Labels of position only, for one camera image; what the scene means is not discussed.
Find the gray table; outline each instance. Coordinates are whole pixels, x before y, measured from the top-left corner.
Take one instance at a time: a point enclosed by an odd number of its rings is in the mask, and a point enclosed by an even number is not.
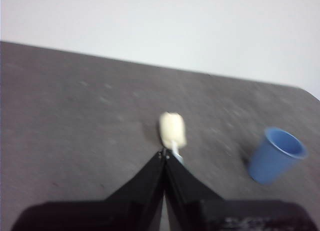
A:
[[[110,195],[160,149],[164,111],[183,116],[185,165],[222,197],[296,202],[320,224],[320,103],[304,90],[7,42],[1,78],[3,231],[28,206]],[[309,158],[260,185],[244,161],[268,126]]]

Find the white stick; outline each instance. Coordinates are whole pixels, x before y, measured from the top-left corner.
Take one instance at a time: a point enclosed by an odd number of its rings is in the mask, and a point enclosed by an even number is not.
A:
[[[181,163],[184,164],[184,159],[179,155],[178,145],[175,141],[171,141],[172,143],[172,154],[176,157],[176,159]]]

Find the blue plastic cup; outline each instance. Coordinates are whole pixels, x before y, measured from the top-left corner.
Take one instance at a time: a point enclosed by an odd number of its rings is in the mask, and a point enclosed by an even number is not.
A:
[[[248,172],[258,183],[268,184],[307,155],[296,137],[280,128],[270,127],[264,131],[264,139],[252,156]]]

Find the cup rim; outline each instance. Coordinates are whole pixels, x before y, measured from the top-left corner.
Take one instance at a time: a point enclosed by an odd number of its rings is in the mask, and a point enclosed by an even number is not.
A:
[[[299,152],[299,154],[292,154],[292,153],[289,153],[289,152],[281,149],[276,143],[274,143],[274,142],[272,141],[272,138],[270,137],[270,135],[271,135],[270,132],[271,132],[271,131],[275,131],[275,130],[280,131],[280,132],[282,132],[282,133],[286,133],[287,135],[291,136],[294,140],[296,140],[296,141],[298,142],[298,144],[300,145],[300,147],[301,147],[301,152]],[[277,150],[279,150],[280,152],[282,152],[282,153],[284,153],[284,154],[286,154],[286,155],[288,155],[288,156],[290,156],[290,157],[292,157],[292,158],[299,159],[299,160],[303,160],[303,159],[305,159],[305,158],[308,156],[308,152],[307,152],[306,147],[303,145],[303,143],[302,143],[299,139],[297,139],[297,138],[296,138],[295,136],[293,136],[291,133],[289,133],[289,132],[287,132],[287,131],[285,131],[285,130],[283,130],[283,129],[281,129],[281,128],[278,128],[278,127],[267,127],[267,128],[264,130],[264,134],[265,134],[266,139],[268,140],[268,142],[269,142],[272,146],[274,146]]]

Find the white foam block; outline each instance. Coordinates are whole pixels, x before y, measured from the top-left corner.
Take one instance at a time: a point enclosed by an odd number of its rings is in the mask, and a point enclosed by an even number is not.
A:
[[[159,119],[159,128],[162,143],[167,149],[172,150],[173,142],[179,149],[187,144],[185,122],[178,113],[163,113]]]

